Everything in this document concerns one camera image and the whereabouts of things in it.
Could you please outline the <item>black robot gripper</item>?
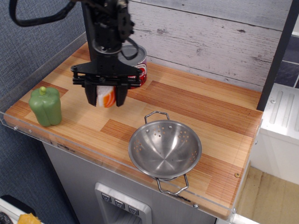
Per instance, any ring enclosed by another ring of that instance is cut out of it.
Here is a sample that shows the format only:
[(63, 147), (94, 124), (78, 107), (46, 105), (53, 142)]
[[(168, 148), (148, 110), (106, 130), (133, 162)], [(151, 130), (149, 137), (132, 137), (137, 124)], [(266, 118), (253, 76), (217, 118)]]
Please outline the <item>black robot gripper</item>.
[(85, 87), (88, 103), (97, 104), (97, 85), (116, 86), (116, 105), (124, 104), (128, 88), (141, 85), (141, 70), (121, 62), (117, 54), (98, 53), (90, 62), (73, 65), (73, 84)]

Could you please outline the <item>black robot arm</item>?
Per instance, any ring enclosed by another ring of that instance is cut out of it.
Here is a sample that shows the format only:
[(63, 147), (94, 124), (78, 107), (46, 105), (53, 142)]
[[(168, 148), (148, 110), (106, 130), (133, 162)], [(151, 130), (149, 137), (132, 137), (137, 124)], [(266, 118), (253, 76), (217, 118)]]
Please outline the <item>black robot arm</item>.
[(88, 43), (95, 58), (88, 63), (71, 67), (73, 84), (85, 89), (88, 103), (97, 104), (97, 87), (114, 86), (117, 106), (124, 104), (128, 89), (139, 87), (142, 71), (126, 65), (118, 58), (125, 41), (136, 49), (138, 45), (130, 39), (134, 23), (128, 12), (127, 0), (86, 0), (93, 38)]

